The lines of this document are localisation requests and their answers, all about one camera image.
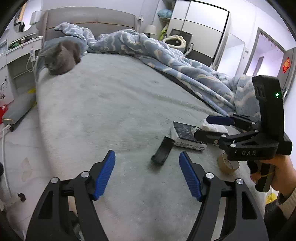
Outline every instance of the doorway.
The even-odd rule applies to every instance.
[[[272,37],[258,28],[254,47],[244,74],[277,77],[285,50]]]

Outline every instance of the white wardrobe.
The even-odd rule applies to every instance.
[[[219,63],[230,27],[230,12],[199,1],[177,0],[167,35],[172,29],[192,34],[190,59],[210,66]]]

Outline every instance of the silver bolt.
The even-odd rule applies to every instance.
[[[57,183],[59,181],[59,179],[57,177],[53,177],[50,182],[51,183]]]
[[[244,183],[244,181],[242,179],[240,179],[240,178],[237,179],[237,184],[241,185],[243,183]]]
[[[83,172],[83,173],[81,173],[81,176],[83,178],[89,177],[89,172]]]
[[[208,172],[206,175],[205,175],[208,179],[213,179],[214,178],[214,174]]]

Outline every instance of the lamp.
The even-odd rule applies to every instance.
[[[154,25],[147,25],[143,31],[143,33],[148,34],[148,38],[150,38],[150,35],[154,34],[156,35],[156,26]]]
[[[38,23],[41,19],[42,14],[43,14],[43,11],[33,12],[31,15],[31,19],[30,19],[30,25],[34,25],[34,24]]]

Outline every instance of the marble floor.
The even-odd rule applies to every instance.
[[[19,236],[23,237],[35,206],[52,177],[41,137],[37,106],[26,114],[13,132],[5,134],[4,140],[5,167],[11,192],[26,196],[25,202],[17,202],[7,209],[7,219]],[[9,198],[3,176],[0,198],[3,201]]]

